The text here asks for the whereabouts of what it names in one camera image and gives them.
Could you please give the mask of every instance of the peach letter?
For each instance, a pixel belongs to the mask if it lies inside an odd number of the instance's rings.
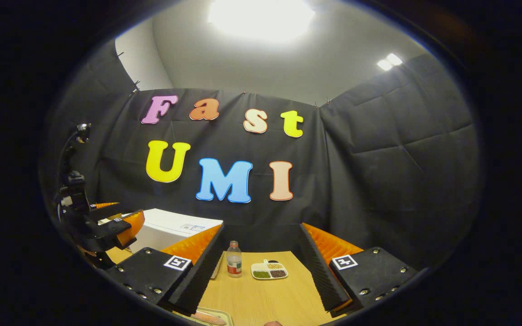
[[[245,121],[243,126],[245,130],[254,132],[255,134],[262,134],[267,131],[267,113],[257,109],[248,109],[245,112]]]
[[[275,161],[269,163],[273,170],[273,192],[269,195],[272,200],[290,200],[294,194],[290,192],[290,169],[294,165],[290,162]]]

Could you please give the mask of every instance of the table surface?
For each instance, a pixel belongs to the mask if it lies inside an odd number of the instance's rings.
[[[113,248],[108,256],[118,264],[132,254]],[[277,320],[284,326],[317,326],[342,318],[332,318],[324,310],[311,273],[290,251],[244,252],[242,276],[228,276],[223,253],[219,273],[210,280],[199,306],[228,313],[235,326],[263,326]],[[264,259],[277,260],[287,269],[288,277],[256,280],[251,264]]]

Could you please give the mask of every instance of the white cardboard box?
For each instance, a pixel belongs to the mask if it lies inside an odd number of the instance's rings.
[[[144,247],[162,250],[191,235],[223,224],[222,220],[205,219],[154,208],[144,211],[145,224],[130,245],[132,253]]]

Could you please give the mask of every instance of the plastic bottle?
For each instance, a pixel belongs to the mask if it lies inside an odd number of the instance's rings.
[[[241,263],[239,243],[233,240],[227,249],[227,272],[230,277],[241,277]]]

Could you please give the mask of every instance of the black curtain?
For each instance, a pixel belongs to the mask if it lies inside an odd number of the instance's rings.
[[[74,166],[87,178],[91,202],[125,209],[160,208],[223,219],[228,225],[288,225],[302,221],[362,248],[381,246],[414,268],[439,264],[466,235],[482,187],[480,146],[472,112],[452,76],[431,55],[394,67],[320,108],[286,99],[230,91],[134,88],[114,43],[95,54],[50,117],[46,177],[67,128],[94,128]],[[153,125],[141,124],[154,96],[179,101]],[[219,101],[215,120],[191,120],[201,99]],[[267,112],[268,130],[246,132],[245,111]],[[303,136],[283,130],[280,114],[302,116]],[[172,144],[191,145],[182,175],[172,183],[145,171],[148,142],[169,144],[161,169],[172,166]],[[246,204],[198,200],[201,158],[224,173],[236,161],[253,164]],[[288,161],[294,198],[273,201],[272,161]],[[267,241],[279,241],[267,235]]]

